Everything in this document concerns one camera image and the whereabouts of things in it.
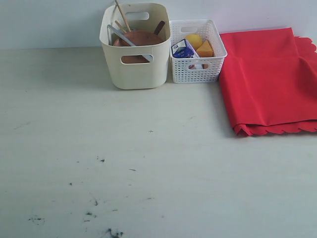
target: red tablecloth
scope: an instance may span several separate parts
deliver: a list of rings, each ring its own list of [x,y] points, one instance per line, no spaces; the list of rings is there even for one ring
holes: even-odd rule
[[[291,28],[221,34],[219,82],[236,134],[317,131],[317,53]]]

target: cheese wedge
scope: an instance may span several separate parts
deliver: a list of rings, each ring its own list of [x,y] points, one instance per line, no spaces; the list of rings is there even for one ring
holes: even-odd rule
[[[213,49],[209,41],[203,42],[203,44],[196,50],[199,57],[213,57]]]

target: white wall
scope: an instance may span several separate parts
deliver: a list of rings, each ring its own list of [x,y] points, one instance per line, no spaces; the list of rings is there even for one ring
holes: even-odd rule
[[[293,27],[317,39],[316,0],[120,0],[157,2],[173,19],[211,18],[220,32]],[[112,0],[0,0],[0,49],[99,46]]]

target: yellow fruit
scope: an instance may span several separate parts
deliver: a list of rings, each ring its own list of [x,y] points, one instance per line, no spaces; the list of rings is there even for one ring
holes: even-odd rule
[[[209,41],[205,41],[196,51],[199,57],[213,57],[213,50]]]
[[[185,39],[189,41],[195,50],[203,44],[203,39],[200,35],[191,34],[186,36]]]

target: lemon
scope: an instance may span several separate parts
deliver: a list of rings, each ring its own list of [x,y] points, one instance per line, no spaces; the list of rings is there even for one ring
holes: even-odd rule
[[[200,35],[191,34],[185,37],[186,40],[194,47],[194,49],[198,49],[203,44],[203,39]]]

